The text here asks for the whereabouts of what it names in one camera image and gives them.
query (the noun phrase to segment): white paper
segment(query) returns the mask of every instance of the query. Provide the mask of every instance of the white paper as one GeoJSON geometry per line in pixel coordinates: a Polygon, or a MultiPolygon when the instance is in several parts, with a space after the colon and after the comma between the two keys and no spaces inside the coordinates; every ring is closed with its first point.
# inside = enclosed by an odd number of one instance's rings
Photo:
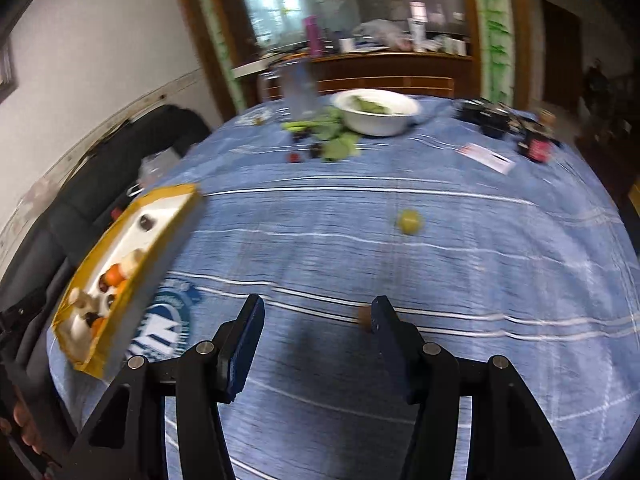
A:
{"type": "Polygon", "coordinates": [[[473,143],[466,144],[458,151],[462,153],[462,155],[468,156],[468,158],[472,158],[480,164],[484,164],[485,166],[488,166],[492,170],[498,171],[503,175],[509,173],[511,171],[511,168],[513,168],[516,164],[512,160],[505,158],[499,153],[492,152],[491,150],[473,143]]]}

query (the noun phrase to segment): pink bottle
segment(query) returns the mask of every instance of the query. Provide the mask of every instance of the pink bottle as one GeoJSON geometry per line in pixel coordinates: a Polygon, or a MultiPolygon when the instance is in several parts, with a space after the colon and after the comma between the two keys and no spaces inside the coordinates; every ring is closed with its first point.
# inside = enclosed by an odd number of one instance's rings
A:
{"type": "Polygon", "coordinates": [[[306,30],[306,38],[309,41],[309,53],[311,57],[322,56],[323,48],[320,41],[320,29],[318,28],[318,17],[308,16],[302,20],[306,30]]]}

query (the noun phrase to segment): door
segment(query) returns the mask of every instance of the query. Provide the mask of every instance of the door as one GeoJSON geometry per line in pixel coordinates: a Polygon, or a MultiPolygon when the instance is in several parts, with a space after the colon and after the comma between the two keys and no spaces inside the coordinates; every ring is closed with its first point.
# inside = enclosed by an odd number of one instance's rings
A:
{"type": "Polygon", "coordinates": [[[582,94],[582,24],[575,14],[542,0],[545,19],[544,100],[578,112],[582,94]]]}

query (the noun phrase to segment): yellow ball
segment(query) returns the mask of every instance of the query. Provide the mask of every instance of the yellow ball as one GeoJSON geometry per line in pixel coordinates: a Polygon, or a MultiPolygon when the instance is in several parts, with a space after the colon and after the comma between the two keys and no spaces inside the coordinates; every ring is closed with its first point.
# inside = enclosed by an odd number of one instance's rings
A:
{"type": "Polygon", "coordinates": [[[414,209],[403,209],[398,215],[398,228],[405,235],[415,235],[422,224],[422,216],[414,209]]]}

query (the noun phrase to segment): white wall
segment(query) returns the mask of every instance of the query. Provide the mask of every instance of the white wall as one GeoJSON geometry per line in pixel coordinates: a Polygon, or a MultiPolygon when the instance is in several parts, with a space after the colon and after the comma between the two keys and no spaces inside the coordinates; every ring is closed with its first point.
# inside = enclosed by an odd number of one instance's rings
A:
{"type": "MultiPolygon", "coordinates": [[[[11,35],[18,88],[0,104],[0,226],[89,131],[199,63],[177,0],[34,0],[11,35]]],[[[220,115],[190,87],[210,126],[220,115]]]]}
{"type": "MultiPolygon", "coordinates": [[[[582,66],[599,57],[603,72],[616,76],[633,69],[633,50],[622,30],[599,0],[546,0],[582,20],[582,66]]],[[[545,23],[540,0],[531,0],[531,100],[542,100],[545,79],[545,23]]]]}

